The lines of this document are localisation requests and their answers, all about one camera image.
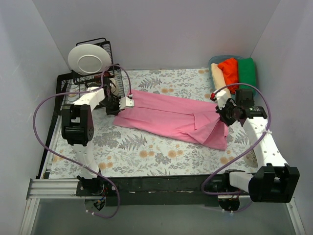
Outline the pink t shirt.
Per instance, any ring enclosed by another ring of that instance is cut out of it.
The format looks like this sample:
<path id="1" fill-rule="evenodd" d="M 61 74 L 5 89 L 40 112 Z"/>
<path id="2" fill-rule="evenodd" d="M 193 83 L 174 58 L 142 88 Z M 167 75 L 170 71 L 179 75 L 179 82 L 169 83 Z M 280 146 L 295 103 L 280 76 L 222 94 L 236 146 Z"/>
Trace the pink t shirt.
<path id="1" fill-rule="evenodd" d="M 134 107 L 121 111 L 115 126 L 226 150 L 228 128 L 212 102 L 133 91 Z"/>

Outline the clear blue plastic bin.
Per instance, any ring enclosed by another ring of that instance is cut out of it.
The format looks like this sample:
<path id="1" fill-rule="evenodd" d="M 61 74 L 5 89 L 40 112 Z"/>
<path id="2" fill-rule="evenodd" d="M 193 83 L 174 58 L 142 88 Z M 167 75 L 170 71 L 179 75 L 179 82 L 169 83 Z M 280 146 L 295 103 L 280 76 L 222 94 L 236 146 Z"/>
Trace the clear blue plastic bin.
<path id="1" fill-rule="evenodd" d="M 214 56 L 209 60 L 209 66 L 215 90 L 229 85 L 224 89 L 228 98 L 234 98 L 237 89 L 252 90 L 256 94 L 254 88 L 243 85 L 245 83 L 256 87 L 256 67 L 251 57 Z"/>

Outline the floral green-inside mug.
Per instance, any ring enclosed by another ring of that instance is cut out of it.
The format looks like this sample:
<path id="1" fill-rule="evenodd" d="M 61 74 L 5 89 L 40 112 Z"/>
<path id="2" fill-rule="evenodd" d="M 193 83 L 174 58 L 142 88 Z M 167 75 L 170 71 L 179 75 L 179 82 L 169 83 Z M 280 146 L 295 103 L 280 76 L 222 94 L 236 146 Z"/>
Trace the floral green-inside mug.
<path id="1" fill-rule="evenodd" d="M 244 162 L 251 168 L 257 168 L 258 163 L 256 159 L 256 155 L 253 150 L 243 156 Z"/>

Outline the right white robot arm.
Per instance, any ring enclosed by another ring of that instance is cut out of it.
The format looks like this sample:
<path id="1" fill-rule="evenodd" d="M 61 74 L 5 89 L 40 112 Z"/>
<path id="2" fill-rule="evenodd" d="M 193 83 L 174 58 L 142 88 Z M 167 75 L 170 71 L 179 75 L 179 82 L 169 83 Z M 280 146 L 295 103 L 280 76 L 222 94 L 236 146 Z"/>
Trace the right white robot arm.
<path id="1" fill-rule="evenodd" d="M 231 171 L 229 178 L 221 182 L 222 191 L 234 194 L 238 189 L 247 192 L 253 202 L 288 203 L 291 201 L 300 173 L 289 166 L 278 150 L 269 127 L 269 112 L 255 106 L 253 91 L 239 89 L 235 98 L 226 91 L 213 95 L 217 101 L 216 112 L 227 126 L 239 122 L 247 133 L 256 156 L 258 171 L 251 175 L 243 171 Z"/>

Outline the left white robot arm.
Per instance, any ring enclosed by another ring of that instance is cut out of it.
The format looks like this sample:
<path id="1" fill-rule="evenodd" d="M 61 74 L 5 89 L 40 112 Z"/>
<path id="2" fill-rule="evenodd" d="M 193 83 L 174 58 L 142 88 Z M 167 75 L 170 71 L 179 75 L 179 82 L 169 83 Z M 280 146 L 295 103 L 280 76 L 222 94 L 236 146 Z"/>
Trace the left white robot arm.
<path id="1" fill-rule="evenodd" d="M 84 190 L 94 196 L 102 194 L 104 184 L 97 173 L 99 167 L 93 155 L 92 138 L 94 125 L 92 111 L 104 108 L 106 115 L 117 115 L 120 112 L 118 87 L 113 78 L 102 78 L 103 88 L 96 93 L 84 94 L 77 101 L 62 107 L 62 137 L 72 147 L 77 162 L 83 165 L 77 179 Z"/>

